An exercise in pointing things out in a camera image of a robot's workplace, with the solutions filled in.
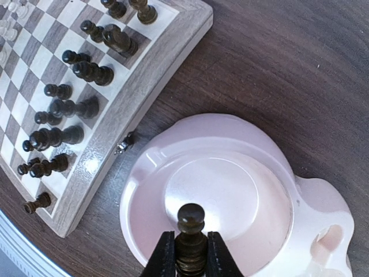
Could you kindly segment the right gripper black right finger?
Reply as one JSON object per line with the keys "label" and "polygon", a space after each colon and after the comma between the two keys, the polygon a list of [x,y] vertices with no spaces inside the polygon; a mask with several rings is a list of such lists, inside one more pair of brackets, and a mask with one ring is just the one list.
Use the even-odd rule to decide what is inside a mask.
{"label": "right gripper black right finger", "polygon": [[243,277],[219,232],[208,232],[206,276]]}

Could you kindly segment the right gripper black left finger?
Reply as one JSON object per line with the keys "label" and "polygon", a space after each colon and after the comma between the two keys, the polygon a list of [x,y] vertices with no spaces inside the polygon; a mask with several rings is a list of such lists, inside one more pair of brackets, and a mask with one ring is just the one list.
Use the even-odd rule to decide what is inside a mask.
{"label": "right gripper black left finger", "polygon": [[162,233],[140,277],[175,277],[175,232]]}

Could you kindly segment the dark chess piece fifteenth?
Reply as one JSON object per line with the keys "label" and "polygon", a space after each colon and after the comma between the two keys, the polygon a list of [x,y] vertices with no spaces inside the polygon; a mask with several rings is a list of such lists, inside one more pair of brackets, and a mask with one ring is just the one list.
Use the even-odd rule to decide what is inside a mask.
{"label": "dark chess piece fifteenth", "polygon": [[195,203],[183,205],[178,211],[175,238],[177,276],[203,276],[206,267],[208,238],[202,233],[205,211]]}

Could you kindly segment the dark chess piece thirteenth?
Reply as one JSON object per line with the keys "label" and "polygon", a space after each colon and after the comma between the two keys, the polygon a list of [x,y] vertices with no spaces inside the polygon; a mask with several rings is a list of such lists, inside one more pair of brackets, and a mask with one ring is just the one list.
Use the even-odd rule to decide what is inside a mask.
{"label": "dark chess piece thirteenth", "polygon": [[47,192],[37,196],[35,201],[28,201],[23,204],[26,213],[34,214],[38,208],[47,208],[51,205],[51,198]]}

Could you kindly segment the dark chess piece eleventh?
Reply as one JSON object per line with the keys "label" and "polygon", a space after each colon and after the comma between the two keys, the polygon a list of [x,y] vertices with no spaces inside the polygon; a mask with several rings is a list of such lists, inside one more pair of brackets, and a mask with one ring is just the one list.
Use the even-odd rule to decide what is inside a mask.
{"label": "dark chess piece eleventh", "polygon": [[59,154],[52,160],[42,160],[40,163],[35,163],[29,170],[32,178],[41,178],[43,176],[50,176],[53,171],[63,172],[68,168],[68,155]]}

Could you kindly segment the dark chess piece twelfth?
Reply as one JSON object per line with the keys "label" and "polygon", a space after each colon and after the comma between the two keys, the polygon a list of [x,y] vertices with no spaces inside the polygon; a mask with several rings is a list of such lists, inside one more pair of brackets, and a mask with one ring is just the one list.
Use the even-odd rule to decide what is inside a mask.
{"label": "dark chess piece twelfth", "polygon": [[39,158],[33,158],[28,163],[20,164],[17,167],[17,172],[18,172],[19,175],[28,174],[28,172],[30,171],[31,167],[34,164],[37,164],[37,163],[40,163],[40,162],[41,162],[41,160]]}

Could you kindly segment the dark tall chess piece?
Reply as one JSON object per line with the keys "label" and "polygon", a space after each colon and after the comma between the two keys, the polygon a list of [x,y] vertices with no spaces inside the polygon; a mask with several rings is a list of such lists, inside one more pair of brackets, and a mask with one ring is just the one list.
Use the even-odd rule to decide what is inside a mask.
{"label": "dark tall chess piece", "polygon": [[76,115],[83,119],[91,119],[99,113],[99,100],[95,96],[78,103],[57,99],[50,104],[49,112],[58,118]]}

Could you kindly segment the dark pawn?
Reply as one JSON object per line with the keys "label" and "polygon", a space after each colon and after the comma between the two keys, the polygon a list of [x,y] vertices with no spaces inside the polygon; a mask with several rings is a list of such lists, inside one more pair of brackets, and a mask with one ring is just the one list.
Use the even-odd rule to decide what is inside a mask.
{"label": "dark pawn", "polygon": [[108,9],[109,15],[114,19],[119,19],[126,14],[126,6],[117,0],[101,0],[101,4]]}

